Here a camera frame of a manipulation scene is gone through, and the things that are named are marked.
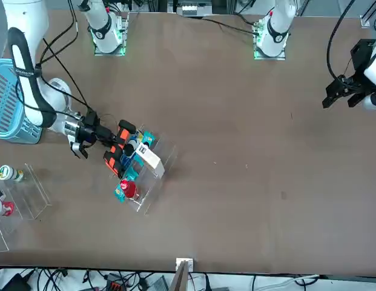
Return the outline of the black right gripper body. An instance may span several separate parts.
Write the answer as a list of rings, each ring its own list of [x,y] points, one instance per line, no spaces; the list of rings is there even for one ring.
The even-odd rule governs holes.
[[[92,146],[96,141],[96,127],[99,125],[99,117],[96,112],[87,112],[78,121],[78,142],[86,142],[86,146]]]

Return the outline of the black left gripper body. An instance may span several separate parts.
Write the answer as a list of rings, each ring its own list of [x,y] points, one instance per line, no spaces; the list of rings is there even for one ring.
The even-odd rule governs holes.
[[[360,79],[368,67],[376,39],[360,39],[351,49],[352,63],[354,66],[353,79]]]

